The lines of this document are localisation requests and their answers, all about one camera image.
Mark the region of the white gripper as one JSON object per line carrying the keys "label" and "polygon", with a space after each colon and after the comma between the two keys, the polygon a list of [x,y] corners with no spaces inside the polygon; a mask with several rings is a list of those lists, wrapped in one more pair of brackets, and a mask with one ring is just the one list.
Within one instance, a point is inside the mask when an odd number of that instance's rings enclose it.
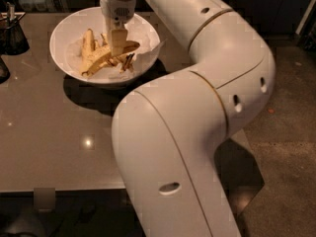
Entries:
{"label": "white gripper", "polygon": [[123,53],[128,34],[125,25],[133,18],[135,5],[136,0],[100,0],[112,56]]}

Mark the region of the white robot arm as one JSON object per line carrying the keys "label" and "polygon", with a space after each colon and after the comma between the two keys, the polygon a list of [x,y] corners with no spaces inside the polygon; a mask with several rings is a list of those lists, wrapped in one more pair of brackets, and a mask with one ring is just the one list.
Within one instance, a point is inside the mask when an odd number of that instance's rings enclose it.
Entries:
{"label": "white robot arm", "polygon": [[[113,148],[146,237],[241,237],[214,153],[266,105],[276,64],[257,32],[221,0],[146,0],[192,65],[126,95]],[[106,25],[134,0],[100,0]]]}

